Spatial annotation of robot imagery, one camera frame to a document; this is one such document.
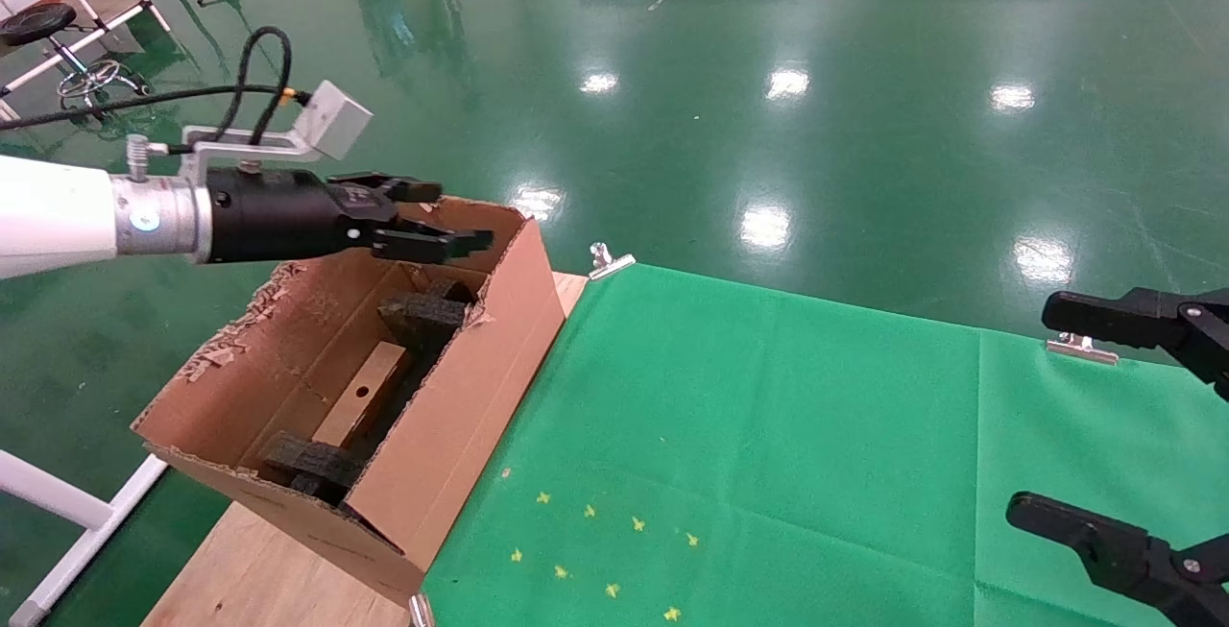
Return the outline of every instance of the black cable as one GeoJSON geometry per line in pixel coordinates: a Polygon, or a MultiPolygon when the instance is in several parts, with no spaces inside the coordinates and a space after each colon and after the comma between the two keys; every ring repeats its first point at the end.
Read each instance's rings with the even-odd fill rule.
{"type": "MultiPolygon", "coordinates": [[[[179,98],[209,97],[213,95],[229,95],[229,93],[242,93],[242,92],[274,95],[275,101],[280,101],[280,98],[286,93],[285,87],[270,87],[268,85],[249,85],[249,86],[219,85],[216,87],[179,90],[178,92],[167,92],[165,95],[128,98],[127,101],[123,102],[95,104],[93,107],[81,107],[81,109],[48,112],[48,114],[34,116],[31,118],[22,118],[18,120],[0,120],[0,133],[4,133],[5,129],[34,128],[36,125],[47,125],[48,123],[58,123],[58,120],[71,120],[74,118],[97,116],[101,112],[127,109],[128,107],[145,107],[150,104],[160,104],[162,102],[175,102],[178,101],[179,98]]],[[[295,92],[294,100],[302,106],[307,106],[307,102],[311,101],[311,92],[295,92]]]]}
{"type": "MultiPolygon", "coordinates": [[[[247,70],[248,65],[252,63],[252,50],[256,50],[256,42],[261,41],[264,36],[277,37],[281,42],[281,73],[278,76],[278,87],[285,90],[290,85],[290,37],[277,27],[259,27],[247,37],[243,42],[243,53],[238,57],[238,75],[235,76],[235,96],[231,97],[231,103],[226,107],[226,114],[222,116],[221,123],[215,129],[214,134],[209,136],[209,141],[215,143],[221,140],[222,135],[231,128],[235,123],[235,117],[238,116],[238,107],[243,102],[242,89],[247,84],[247,70]]],[[[259,145],[261,138],[264,136],[264,129],[269,127],[269,120],[273,119],[273,112],[278,111],[278,104],[281,102],[280,91],[279,96],[269,98],[269,106],[264,107],[264,112],[261,112],[261,118],[256,120],[256,128],[252,129],[252,136],[248,139],[248,145],[259,145]]]]}

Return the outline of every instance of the round stool seat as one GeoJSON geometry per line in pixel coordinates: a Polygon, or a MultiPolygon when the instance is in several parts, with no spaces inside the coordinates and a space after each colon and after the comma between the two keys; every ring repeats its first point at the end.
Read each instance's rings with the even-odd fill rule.
{"type": "Polygon", "coordinates": [[[73,25],[76,10],[66,2],[43,2],[38,6],[18,11],[0,23],[0,42],[9,45],[25,45],[28,42],[47,39],[52,33],[73,25]]]}

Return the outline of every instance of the green epoxy floor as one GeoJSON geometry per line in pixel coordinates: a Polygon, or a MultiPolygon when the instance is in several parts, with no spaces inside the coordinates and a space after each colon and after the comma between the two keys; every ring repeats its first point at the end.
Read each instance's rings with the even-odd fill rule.
{"type": "MultiPolygon", "coordinates": [[[[568,272],[601,239],[1037,337],[1056,289],[1229,285],[1223,0],[157,2],[183,50],[129,59],[157,90],[231,81],[243,18],[280,26],[296,86],[333,80],[376,116],[322,172],[516,202],[544,215],[568,272]]],[[[50,111],[45,96],[12,103],[50,111]]],[[[222,107],[136,112],[104,141],[66,124],[4,134],[0,151],[118,171],[123,133],[172,141],[222,107]]],[[[0,282],[0,448],[109,497],[143,456],[128,422],[269,268],[134,259],[0,282]]],[[[139,623],[224,508],[168,477],[50,623],[139,623]]],[[[7,615],[75,531],[7,498],[0,520],[7,615]]]]}

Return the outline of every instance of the cardboard box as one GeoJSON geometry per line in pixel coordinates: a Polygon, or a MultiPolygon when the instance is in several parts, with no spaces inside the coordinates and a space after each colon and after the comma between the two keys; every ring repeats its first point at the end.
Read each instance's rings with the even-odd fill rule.
{"type": "Polygon", "coordinates": [[[401,605],[415,593],[564,315],[535,220],[449,198],[407,216],[490,229],[490,251],[447,266],[354,250],[286,263],[133,423],[146,448],[401,605]],[[456,278],[478,295],[343,505],[258,477],[280,430],[311,439],[377,342],[386,298],[456,278]]]}

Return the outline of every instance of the metal binder clip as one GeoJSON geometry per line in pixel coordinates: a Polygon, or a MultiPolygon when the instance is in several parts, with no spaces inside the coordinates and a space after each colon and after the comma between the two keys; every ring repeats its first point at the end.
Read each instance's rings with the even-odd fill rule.
{"type": "Polygon", "coordinates": [[[589,252],[594,253],[594,269],[589,273],[589,279],[592,282],[597,282],[599,278],[610,277],[618,272],[618,269],[635,264],[633,256],[623,256],[618,259],[612,258],[610,250],[606,248],[606,243],[594,243],[589,246],[589,252]]]}
{"type": "Polygon", "coordinates": [[[414,594],[409,599],[409,623],[412,627],[435,627],[435,615],[431,613],[431,601],[426,594],[414,594]]]}
{"type": "Polygon", "coordinates": [[[1048,339],[1046,342],[1046,350],[1056,354],[1083,358],[1095,363],[1104,363],[1105,365],[1118,365],[1118,354],[1099,349],[1093,345],[1091,337],[1084,337],[1072,332],[1063,332],[1058,334],[1058,339],[1048,339]]]}

